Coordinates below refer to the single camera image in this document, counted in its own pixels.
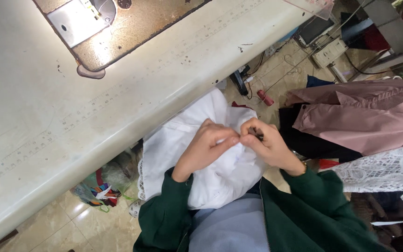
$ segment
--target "hand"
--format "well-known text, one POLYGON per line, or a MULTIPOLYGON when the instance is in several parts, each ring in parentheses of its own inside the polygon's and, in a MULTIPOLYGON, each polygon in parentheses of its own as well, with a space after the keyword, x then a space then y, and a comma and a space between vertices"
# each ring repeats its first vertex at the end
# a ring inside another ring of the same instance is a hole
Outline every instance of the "hand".
POLYGON ((291 176, 299 176, 306 171, 304 164, 288 149, 275 125, 251 118, 240 127, 240 142, 254 150, 265 163, 284 169, 291 176), (262 142, 248 133, 250 127, 263 133, 262 142))
POLYGON ((177 182, 186 181, 194 171, 209 166, 229 148, 236 145, 239 137, 240 135, 234 129, 206 119, 176 163, 172 179, 177 182))

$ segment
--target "pink fabric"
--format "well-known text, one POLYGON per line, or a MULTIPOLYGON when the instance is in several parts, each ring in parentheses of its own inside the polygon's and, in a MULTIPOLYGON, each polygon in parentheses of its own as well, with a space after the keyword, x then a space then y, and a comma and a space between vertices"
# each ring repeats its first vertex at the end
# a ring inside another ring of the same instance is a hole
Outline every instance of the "pink fabric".
POLYGON ((403 80, 376 80, 288 92, 308 102, 293 127, 363 155, 403 146, 403 80))

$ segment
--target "black fabric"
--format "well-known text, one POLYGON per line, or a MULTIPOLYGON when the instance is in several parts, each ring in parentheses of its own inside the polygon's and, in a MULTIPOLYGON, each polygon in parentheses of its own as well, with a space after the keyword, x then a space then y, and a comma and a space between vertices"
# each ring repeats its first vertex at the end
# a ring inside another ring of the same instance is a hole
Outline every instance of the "black fabric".
POLYGON ((340 163, 363 157, 361 153, 292 128, 304 104, 279 109, 281 136, 289 148, 307 158, 338 158, 340 163))

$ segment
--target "white lace fabric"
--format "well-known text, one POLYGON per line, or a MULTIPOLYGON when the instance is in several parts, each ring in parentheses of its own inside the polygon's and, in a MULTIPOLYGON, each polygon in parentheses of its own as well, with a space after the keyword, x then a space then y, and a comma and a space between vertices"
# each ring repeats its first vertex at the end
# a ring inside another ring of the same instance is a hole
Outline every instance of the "white lace fabric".
POLYGON ((403 191, 403 147, 330 168, 343 180, 345 192, 403 191))

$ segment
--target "dark blue fabric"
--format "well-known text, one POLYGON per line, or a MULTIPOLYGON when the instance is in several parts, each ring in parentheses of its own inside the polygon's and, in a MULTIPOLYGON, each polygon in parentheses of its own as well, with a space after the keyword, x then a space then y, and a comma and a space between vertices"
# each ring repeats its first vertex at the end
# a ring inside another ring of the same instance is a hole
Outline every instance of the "dark blue fabric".
POLYGON ((330 84, 334 84, 333 81, 323 81, 320 80, 317 77, 313 77, 310 75, 307 75, 307 84, 306 84, 306 88, 313 88, 313 87, 319 87, 319 86, 326 86, 326 85, 330 85, 330 84))

